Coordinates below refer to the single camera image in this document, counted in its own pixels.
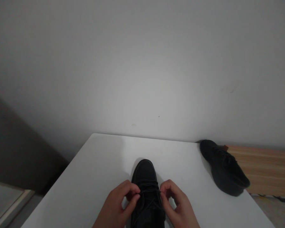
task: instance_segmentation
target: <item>white table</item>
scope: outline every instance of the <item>white table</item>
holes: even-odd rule
[[[22,228],[91,227],[108,193],[131,180],[143,158],[159,184],[172,179],[187,194],[201,227],[274,228],[246,191],[233,197],[216,187],[199,144],[103,134],[92,134]]]

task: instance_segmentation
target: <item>wooden plank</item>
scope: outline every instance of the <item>wooden plank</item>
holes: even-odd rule
[[[227,147],[250,180],[249,193],[285,196],[285,151]]]

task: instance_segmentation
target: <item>shoelace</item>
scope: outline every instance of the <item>shoelace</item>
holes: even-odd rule
[[[156,180],[140,180],[137,182],[137,186],[142,190],[139,194],[141,196],[142,205],[141,208],[144,208],[138,212],[137,218],[134,221],[134,224],[131,225],[133,227],[135,223],[137,222],[138,218],[141,216],[142,213],[144,213],[149,207],[158,208],[163,214],[165,213],[162,207],[156,202],[157,195],[153,198],[145,197],[145,193],[151,193],[156,192],[157,194],[160,194],[160,190],[158,189],[158,183]]]
[[[228,159],[227,163],[230,163],[232,159],[235,160],[235,158],[231,154],[229,154],[227,151],[222,150],[219,147],[213,147],[213,151],[216,154],[220,155],[222,157],[223,161]]]

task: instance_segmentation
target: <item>black suede shoe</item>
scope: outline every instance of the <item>black suede shoe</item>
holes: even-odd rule
[[[249,187],[250,182],[235,158],[215,142],[203,140],[200,143],[200,151],[210,163],[212,177],[220,190],[232,196],[239,196]]]
[[[133,173],[132,183],[140,189],[140,198],[131,215],[131,227],[164,228],[165,212],[162,208],[156,173],[151,161],[141,160]]]

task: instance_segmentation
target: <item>black shoelace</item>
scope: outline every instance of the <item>black shoelace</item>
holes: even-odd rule
[[[144,213],[148,208],[152,209],[159,209],[163,214],[165,213],[163,208],[157,203],[157,199],[160,194],[160,190],[158,189],[158,183],[156,180],[140,180],[137,182],[137,186],[139,189],[142,189],[142,191],[139,193],[140,194],[140,199],[141,202],[141,209],[137,212],[137,218],[134,221],[133,224],[131,224],[131,227],[135,225],[137,222],[138,218],[141,216],[142,213]],[[147,197],[145,193],[156,193],[152,197],[152,194],[149,194]]]
[[[235,158],[234,158],[231,154],[229,154],[227,151],[222,150],[222,149],[219,148],[219,147],[213,147],[213,151],[214,151],[216,154],[220,155],[220,156],[222,157],[222,160],[223,160],[223,161],[226,161],[227,163],[230,163],[232,159],[235,160]]]

